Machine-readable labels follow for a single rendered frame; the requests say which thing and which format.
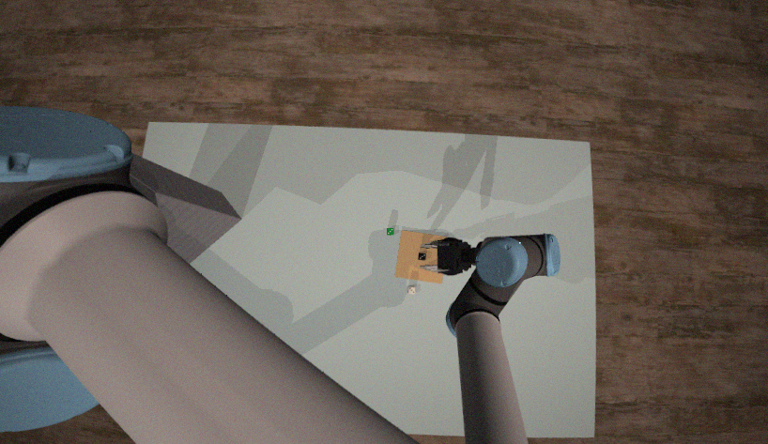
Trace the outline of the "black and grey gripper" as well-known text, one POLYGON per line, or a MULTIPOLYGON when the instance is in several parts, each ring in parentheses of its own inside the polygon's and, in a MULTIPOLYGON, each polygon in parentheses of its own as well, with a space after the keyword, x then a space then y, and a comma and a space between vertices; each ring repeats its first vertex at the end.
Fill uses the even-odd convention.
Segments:
POLYGON ((463 273, 463 270, 468 271, 468 269, 471 268, 471 264, 476 262, 476 256, 478 251, 481 248, 481 245, 482 245, 482 241, 478 243, 476 248, 471 248, 471 245, 468 245, 466 241, 462 242, 462 239, 457 239, 454 237, 446 237, 442 240, 435 240, 428 243, 424 243, 420 247, 427 248, 427 249, 430 249, 430 248, 438 249, 438 264, 432 265, 432 266, 424 265, 424 266, 420 266, 420 268, 423 268, 423 269, 428 268, 426 270, 433 271, 436 273, 442 273, 448 276, 453 276, 459 273, 463 273), (438 242, 440 242, 441 244, 439 244, 438 242), (452 244, 445 244, 445 243, 452 243, 452 244), (430 244, 430 245, 426 246, 425 244, 430 244), (432 247, 432 246, 437 246, 437 247, 432 247), (460 257, 457 255, 468 255, 468 256, 460 257), (471 257, 471 262, 470 262, 470 257, 471 257), (432 267, 432 268, 429 268, 429 267, 432 267), (437 267, 437 268, 434 268, 434 267, 437 267))

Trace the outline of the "orange flat mat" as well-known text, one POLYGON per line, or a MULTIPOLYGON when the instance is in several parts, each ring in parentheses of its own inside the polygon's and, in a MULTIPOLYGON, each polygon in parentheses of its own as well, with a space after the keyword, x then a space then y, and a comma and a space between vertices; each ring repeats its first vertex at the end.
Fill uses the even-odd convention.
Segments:
POLYGON ((420 266, 424 265, 432 266, 438 264, 438 249, 426 249, 420 246, 424 243, 444 238, 446 237, 402 230, 395 277, 430 283, 442 283, 442 273, 420 268, 420 266), (418 259, 419 253, 426 253, 425 261, 418 259))

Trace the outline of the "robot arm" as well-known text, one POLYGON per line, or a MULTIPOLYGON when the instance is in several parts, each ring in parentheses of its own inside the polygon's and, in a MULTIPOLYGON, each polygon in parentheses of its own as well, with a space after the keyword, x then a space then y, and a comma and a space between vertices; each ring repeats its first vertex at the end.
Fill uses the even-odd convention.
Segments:
MULTIPOLYGON (((100 404, 136 444, 420 444, 164 245, 132 160, 109 122, 0 106, 0 433, 100 404)), ((484 239, 446 314, 465 444, 529 444, 499 314, 561 252, 512 237, 484 239)))

